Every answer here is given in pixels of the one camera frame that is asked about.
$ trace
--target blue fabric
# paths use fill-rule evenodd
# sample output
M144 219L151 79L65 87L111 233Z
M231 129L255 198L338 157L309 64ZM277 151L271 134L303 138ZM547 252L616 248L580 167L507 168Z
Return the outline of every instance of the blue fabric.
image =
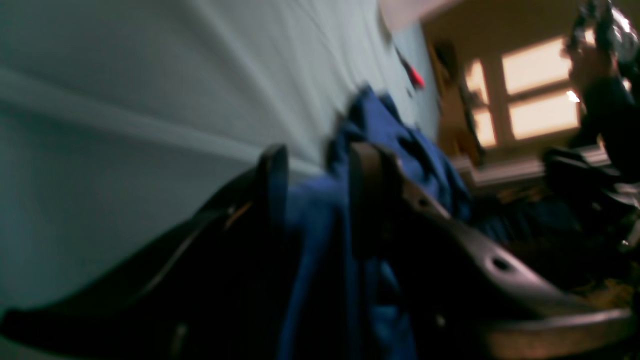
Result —
M356 97L328 152L328 173L292 187L286 239L301 248L278 359L415 359L408 313L390 267L351 256L348 154L352 142L393 150L406 175L466 221L471 200L438 147L404 126L393 100L370 87Z

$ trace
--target dark fabric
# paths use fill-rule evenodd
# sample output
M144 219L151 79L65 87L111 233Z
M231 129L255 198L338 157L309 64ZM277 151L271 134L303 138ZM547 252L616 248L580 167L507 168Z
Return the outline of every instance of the dark fabric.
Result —
M608 79L583 97L587 115L570 147L596 144L602 135L611 163L628 182L640 181L640 109L620 78Z
M330 146L328 174L288 193L286 238L288 246L301 248L301 257L278 359L416 358L393 271L384 262L351 256L348 154L350 143L359 141L393 150L409 178L456 218L470 217L470 196L444 154L402 125L388 95L364 88Z

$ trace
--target dark clothing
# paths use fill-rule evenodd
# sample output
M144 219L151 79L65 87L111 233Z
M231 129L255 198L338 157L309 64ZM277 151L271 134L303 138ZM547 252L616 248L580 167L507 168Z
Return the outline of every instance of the dark clothing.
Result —
M611 163L626 182L640 181L640 109L622 80L601 81L584 94L583 101L587 115L570 147L594 145L602 135Z

